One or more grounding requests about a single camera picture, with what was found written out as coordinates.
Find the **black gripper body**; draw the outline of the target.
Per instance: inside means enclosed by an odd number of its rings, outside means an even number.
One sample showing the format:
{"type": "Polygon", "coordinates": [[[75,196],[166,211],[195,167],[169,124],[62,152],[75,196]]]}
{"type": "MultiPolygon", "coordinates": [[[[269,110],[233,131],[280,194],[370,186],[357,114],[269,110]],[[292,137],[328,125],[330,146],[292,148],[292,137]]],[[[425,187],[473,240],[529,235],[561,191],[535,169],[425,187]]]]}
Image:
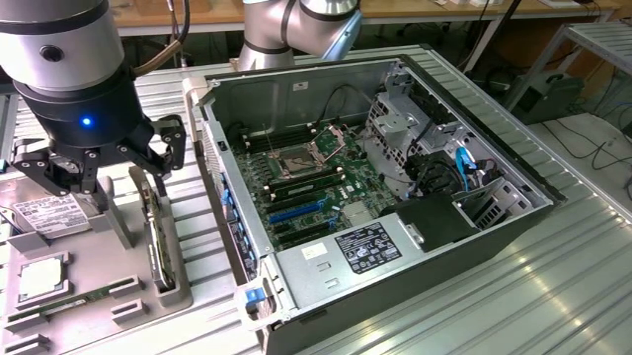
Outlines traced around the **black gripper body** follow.
{"type": "Polygon", "coordinates": [[[127,159],[118,143],[146,117],[135,90],[134,75],[122,66],[98,85],[72,91],[48,91],[15,82],[15,87],[56,144],[101,150],[101,166],[127,159]]]}

